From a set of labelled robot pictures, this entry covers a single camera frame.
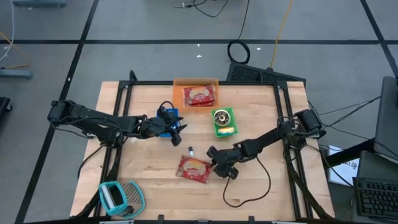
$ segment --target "grater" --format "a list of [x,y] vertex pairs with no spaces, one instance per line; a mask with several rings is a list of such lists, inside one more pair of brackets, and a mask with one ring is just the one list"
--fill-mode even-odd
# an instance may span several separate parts
[[133,218],[145,208],[144,195],[133,182],[104,182],[99,185],[99,197],[108,215]]

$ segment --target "wooden tabletop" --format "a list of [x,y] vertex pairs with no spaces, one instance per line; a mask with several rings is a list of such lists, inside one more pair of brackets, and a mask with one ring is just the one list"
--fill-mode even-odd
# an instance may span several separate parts
[[[303,83],[288,84],[293,112],[307,109]],[[117,87],[118,82],[102,84],[96,110],[112,114]],[[133,86],[129,115],[155,116],[161,102],[172,99],[172,88],[172,85]],[[218,177],[214,172],[211,173],[207,184],[176,177],[181,156],[189,156],[189,146],[193,147],[197,159],[210,162],[206,155],[210,146],[230,149],[235,142],[257,138],[276,127],[278,115],[273,87],[221,85],[219,88],[220,108],[233,108],[238,134],[217,138],[214,134],[211,111],[186,113],[181,114],[184,117],[181,123],[188,126],[180,134],[182,142],[178,147],[173,147],[169,138],[129,139],[123,146],[118,181],[135,181],[142,189],[146,201],[145,210],[135,219],[156,220],[160,214],[165,215],[166,220],[247,220],[250,215],[259,221],[295,219],[286,164],[282,156],[282,141],[266,147],[259,154],[260,160],[271,175],[269,195],[242,207],[231,208],[224,203],[223,190],[227,179]],[[121,105],[120,113],[123,111],[123,100]],[[307,139],[307,142],[318,147],[316,140]],[[85,157],[98,146],[98,140],[89,140]],[[79,213],[98,189],[104,155],[103,150],[82,168],[71,215]],[[302,157],[308,189],[325,211],[334,216],[319,152],[305,147],[302,149]],[[269,182],[256,160],[237,163],[235,167],[239,170],[239,175],[229,183],[226,191],[229,203],[239,204],[243,200],[264,194]],[[305,217],[301,191],[297,189],[300,210]]]

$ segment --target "keyboard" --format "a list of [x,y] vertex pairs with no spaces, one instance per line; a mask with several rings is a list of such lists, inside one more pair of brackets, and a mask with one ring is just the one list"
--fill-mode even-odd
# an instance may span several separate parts
[[229,71],[227,81],[259,81],[262,77],[263,81],[299,81],[304,82],[305,79],[294,77],[291,75],[285,75],[282,73],[274,72],[271,68],[266,70],[256,68],[248,65],[242,65],[240,63],[231,62],[229,65]]
[[398,219],[398,182],[354,178],[358,215]]

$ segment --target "orange basket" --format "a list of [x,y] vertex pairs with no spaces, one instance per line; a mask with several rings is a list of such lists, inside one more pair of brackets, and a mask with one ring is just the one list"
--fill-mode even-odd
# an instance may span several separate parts
[[[214,85],[215,102],[213,106],[185,106],[183,89],[202,85]],[[173,104],[181,112],[206,112],[218,108],[218,79],[217,78],[176,78],[173,82]]]

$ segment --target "green bowl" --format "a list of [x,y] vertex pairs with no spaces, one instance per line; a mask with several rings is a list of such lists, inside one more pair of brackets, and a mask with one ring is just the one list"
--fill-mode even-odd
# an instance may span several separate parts
[[[236,127],[234,111],[232,110],[232,108],[220,108],[220,109],[217,109],[217,110],[212,110],[211,111],[211,119],[213,119],[214,114],[218,110],[226,110],[229,113],[229,115],[231,116],[231,122],[229,122],[229,124],[227,126],[221,127],[221,126],[218,126],[213,120],[213,126],[214,126],[214,131],[215,131],[216,137],[220,138],[220,137],[231,136],[233,134],[237,134],[238,133],[238,128]],[[219,129],[221,129],[221,128],[230,128],[230,127],[233,127],[235,129],[234,133],[218,134],[218,130]]]

